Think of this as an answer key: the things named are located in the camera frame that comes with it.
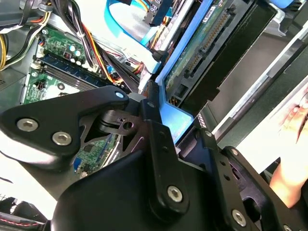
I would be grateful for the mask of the person's right hand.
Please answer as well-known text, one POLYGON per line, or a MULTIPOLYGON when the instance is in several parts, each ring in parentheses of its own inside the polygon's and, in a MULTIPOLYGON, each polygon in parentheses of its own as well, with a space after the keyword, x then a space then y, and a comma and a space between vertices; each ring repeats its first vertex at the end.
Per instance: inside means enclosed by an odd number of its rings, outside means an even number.
POLYGON ((306 145, 308 142, 308 94, 301 99, 285 119, 281 138, 288 144, 306 145))

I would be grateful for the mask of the person's left hand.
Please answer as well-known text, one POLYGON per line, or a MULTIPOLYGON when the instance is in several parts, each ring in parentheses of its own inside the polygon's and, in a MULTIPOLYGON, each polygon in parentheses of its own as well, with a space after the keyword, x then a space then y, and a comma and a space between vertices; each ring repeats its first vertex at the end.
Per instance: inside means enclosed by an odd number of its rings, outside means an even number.
POLYGON ((270 187, 291 208, 300 200, 301 188, 308 180, 308 156, 306 151, 295 146, 284 151, 272 175, 270 187))

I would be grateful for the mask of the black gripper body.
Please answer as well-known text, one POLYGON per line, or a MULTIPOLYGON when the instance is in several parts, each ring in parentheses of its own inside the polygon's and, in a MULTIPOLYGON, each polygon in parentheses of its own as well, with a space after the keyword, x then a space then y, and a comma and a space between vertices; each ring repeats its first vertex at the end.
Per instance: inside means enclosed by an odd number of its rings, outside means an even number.
POLYGON ((204 170, 207 149, 198 166, 180 161, 190 200, 186 214, 163 222, 151 210, 145 156, 137 153, 72 184, 60 196, 51 220, 53 231, 228 231, 204 170))

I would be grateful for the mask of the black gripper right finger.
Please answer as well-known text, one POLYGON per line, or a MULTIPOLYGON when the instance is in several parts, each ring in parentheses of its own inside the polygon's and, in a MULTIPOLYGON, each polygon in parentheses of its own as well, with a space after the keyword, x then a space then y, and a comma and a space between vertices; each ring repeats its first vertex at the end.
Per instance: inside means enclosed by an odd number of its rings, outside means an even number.
POLYGON ((224 231, 306 231, 308 221, 289 209, 234 147, 220 149, 205 128, 197 131, 200 166, 211 177, 224 231))

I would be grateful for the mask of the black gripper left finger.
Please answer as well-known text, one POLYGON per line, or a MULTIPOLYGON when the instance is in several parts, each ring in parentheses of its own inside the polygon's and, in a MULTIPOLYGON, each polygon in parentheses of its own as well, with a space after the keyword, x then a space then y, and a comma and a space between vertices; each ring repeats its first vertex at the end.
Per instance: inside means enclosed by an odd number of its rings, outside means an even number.
POLYGON ((148 98, 106 86, 8 109, 0 115, 0 152, 26 167, 45 189, 68 187, 80 148, 110 134, 122 137, 114 169, 129 157, 145 157, 147 198, 156 215, 184 214, 187 191, 158 93, 148 98))

